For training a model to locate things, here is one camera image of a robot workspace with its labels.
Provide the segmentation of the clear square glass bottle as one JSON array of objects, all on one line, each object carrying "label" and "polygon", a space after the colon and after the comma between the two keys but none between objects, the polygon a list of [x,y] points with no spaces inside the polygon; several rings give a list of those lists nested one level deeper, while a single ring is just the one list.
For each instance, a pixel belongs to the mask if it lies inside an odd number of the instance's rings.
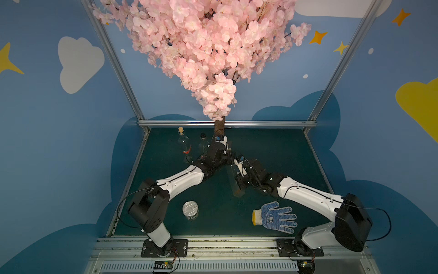
[{"label": "clear square glass bottle", "polygon": [[241,180],[241,174],[236,165],[226,166],[229,183],[232,189],[232,193],[235,197],[242,197],[245,195],[245,185]]}]

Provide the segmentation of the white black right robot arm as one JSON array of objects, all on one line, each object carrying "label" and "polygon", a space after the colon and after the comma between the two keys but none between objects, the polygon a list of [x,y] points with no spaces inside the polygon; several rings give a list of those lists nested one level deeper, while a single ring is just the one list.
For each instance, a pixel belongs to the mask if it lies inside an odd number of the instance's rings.
[{"label": "white black right robot arm", "polygon": [[240,188],[253,186],[276,199],[285,199],[305,206],[328,219],[316,227],[306,227],[293,240],[294,252],[310,256],[317,249],[342,246],[362,252],[373,221],[360,199],[323,192],[278,172],[268,173],[259,161],[235,160],[236,180]]}]

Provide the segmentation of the black capped glass bottle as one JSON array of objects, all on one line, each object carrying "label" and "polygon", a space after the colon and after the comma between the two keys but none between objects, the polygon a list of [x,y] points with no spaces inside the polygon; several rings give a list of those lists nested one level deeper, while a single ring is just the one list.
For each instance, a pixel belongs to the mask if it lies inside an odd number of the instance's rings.
[{"label": "black capped glass bottle", "polygon": [[208,148],[209,148],[209,142],[206,138],[206,133],[202,132],[200,134],[200,142],[198,145],[198,154],[200,158],[206,155]]}]

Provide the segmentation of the cork stoppered glass bottle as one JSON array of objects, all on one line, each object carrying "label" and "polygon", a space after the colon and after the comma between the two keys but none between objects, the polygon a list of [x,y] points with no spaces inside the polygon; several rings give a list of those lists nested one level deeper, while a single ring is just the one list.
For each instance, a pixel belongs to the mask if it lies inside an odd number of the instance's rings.
[{"label": "cork stoppered glass bottle", "polygon": [[179,140],[178,144],[182,147],[182,152],[186,155],[190,154],[192,146],[189,138],[185,135],[183,127],[178,128]]}]

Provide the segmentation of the blue dotted work glove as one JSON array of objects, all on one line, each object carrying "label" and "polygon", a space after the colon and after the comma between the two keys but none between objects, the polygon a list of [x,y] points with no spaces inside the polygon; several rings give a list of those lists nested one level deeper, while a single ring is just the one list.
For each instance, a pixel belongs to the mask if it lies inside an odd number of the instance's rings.
[{"label": "blue dotted work glove", "polygon": [[252,223],[254,226],[263,226],[266,229],[294,234],[298,227],[297,215],[291,207],[279,207],[278,202],[264,204],[260,209],[253,210]]}]

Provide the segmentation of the aluminium back crossbar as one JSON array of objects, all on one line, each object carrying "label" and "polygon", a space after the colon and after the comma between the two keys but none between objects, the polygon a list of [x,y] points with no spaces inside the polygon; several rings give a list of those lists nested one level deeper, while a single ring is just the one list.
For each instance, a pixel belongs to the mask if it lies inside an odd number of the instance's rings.
[{"label": "aluminium back crossbar", "polygon": [[[213,127],[215,121],[139,120],[139,126],[149,127]],[[225,127],[315,127],[315,121],[225,121]]]}]

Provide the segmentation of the pink cherry blossom tree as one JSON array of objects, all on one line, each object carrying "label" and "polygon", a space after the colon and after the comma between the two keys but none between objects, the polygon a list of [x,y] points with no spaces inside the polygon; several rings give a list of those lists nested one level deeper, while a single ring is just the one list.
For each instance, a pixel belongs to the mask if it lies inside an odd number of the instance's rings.
[{"label": "pink cherry blossom tree", "polygon": [[263,72],[311,25],[295,25],[295,1],[95,1],[93,15],[125,30],[133,49],[168,77],[176,76],[221,123],[236,104],[236,84]]}]

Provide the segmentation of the small green circuit board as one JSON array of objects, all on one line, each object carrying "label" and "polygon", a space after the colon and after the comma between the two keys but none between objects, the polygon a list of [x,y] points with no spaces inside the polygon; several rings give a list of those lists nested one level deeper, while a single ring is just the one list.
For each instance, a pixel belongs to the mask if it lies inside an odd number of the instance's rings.
[{"label": "small green circuit board", "polygon": [[171,261],[154,261],[153,271],[154,272],[170,272],[173,270],[173,263]]}]

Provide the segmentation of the aluminium frame post right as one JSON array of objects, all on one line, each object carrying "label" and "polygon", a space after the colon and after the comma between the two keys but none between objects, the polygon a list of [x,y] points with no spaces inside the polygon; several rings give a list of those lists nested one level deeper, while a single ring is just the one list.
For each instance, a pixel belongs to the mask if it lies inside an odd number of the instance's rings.
[{"label": "aluminium frame post right", "polygon": [[326,88],[324,89],[323,93],[319,97],[315,107],[313,108],[309,118],[308,122],[309,125],[305,126],[303,128],[303,133],[307,136],[310,130],[317,125],[317,119],[322,112],[323,108],[327,104],[327,101],[329,100],[330,96],[332,95],[333,91],[335,90],[337,84],[341,80],[342,75],[346,71],[349,63],[351,62],[353,56],[355,55],[356,51],[360,47],[360,44],[362,43],[363,39],[367,35],[369,29],[371,28],[372,24],[374,23],[378,10],[380,6],[382,5],[382,0],[373,0],[371,1],[368,9],[366,10],[358,28],[356,29],[354,35],[352,36],[352,39],[350,41],[349,46],[346,49],[346,52],[342,54],[342,58],[337,65],[332,77],[330,78]]}]

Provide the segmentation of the aluminium frame post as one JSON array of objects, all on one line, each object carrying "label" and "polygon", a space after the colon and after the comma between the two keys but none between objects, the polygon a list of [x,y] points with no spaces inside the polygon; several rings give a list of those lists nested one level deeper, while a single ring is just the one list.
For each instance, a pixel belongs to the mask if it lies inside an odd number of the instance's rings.
[{"label": "aluminium frame post", "polygon": [[128,81],[128,78],[122,68],[122,65],[120,63],[119,58],[116,55],[116,51],[114,50],[114,47],[110,41],[110,38],[107,34],[107,31],[105,30],[105,27],[103,24],[93,15],[93,9],[92,4],[94,1],[89,0],[81,0],[81,4],[83,5],[87,15],[89,16],[89,19],[93,25],[93,28],[98,35],[98,38],[104,48],[105,53],[107,54],[107,57],[109,59],[109,62],[112,65],[112,68],[125,92],[125,95],[137,117],[138,120],[138,126],[141,127],[145,134],[150,134],[150,128],[148,126],[141,126],[139,124],[140,121],[145,120],[144,114],[140,108],[140,105],[138,103],[138,100],[132,90],[132,87]]},{"label": "aluminium frame post", "polygon": [[356,29],[354,35],[352,36],[352,39],[350,41],[349,46],[346,49],[346,52],[342,54],[342,58],[337,65],[332,77],[330,78],[326,88],[324,89],[323,93],[319,97],[315,107],[313,108],[309,118],[308,122],[309,125],[305,126],[303,128],[303,133],[307,136],[310,130],[317,125],[317,119],[322,112],[323,108],[327,104],[327,101],[329,100],[330,96],[332,95],[333,91],[335,90],[337,84],[341,80],[342,75],[346,71],[349,63],[351,62],[353,56],[355,55],[356,51],[360,47],[360,44],[362,43],[363,39],[367,35],[369,29],[371,28],[372,24],[374,23],[378,10],[380,6],[382,5],[382,0],[373,0],[371,1],[368,9],[366,10],[358,28]]}]

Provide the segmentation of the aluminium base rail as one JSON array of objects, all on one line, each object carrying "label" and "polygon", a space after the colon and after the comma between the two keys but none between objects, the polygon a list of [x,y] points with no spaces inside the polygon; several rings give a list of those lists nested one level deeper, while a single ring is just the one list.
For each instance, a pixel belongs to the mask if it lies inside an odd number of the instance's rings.
[{"label": "aluminium base rail", "polygon": [[[322,257],[281,256],[274,236],[176,237],[166,257],[145,237],[98,239],[87,274],[378,274],[368,248],[360,253],[323,247]],[[154,272],[154,261],[171,261],[170,272]]]}]

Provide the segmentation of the aluminium frame post left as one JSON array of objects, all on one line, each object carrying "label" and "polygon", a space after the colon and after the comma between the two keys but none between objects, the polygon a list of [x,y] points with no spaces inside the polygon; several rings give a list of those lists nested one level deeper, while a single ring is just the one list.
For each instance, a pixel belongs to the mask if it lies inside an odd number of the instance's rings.
[{"label": "aluminium frame post left", "polygon": [[89,0],[81,0],[81,4],[83,5],[87,15],[89,16],[89,19],[93,25],[93,28],[98,35],[98,38],[104,48],[105,53],[107,54],[107,57],[109,59],[109,62],[112,65],[112,68],[125,92],[125,95],[137,117],[138,120],[138,126],[141,127],[145,134],[150,134],[150,128],[148,126],[141,126],[139,124],[140,121],[145,120],[144,114],[140,108],[140,105],[138,103],[138,100],[132,90],[132,87],[128,81],[128,78],[122,68],[122,65],[120,63],[119,58],[116,55],[116,51],[114,50],[114,47],[110,41],[110,38],[107,34],[107,31],[105,30],[105,27],[103,24],[93,15],[93,9],[92,4],[94,1]]}]

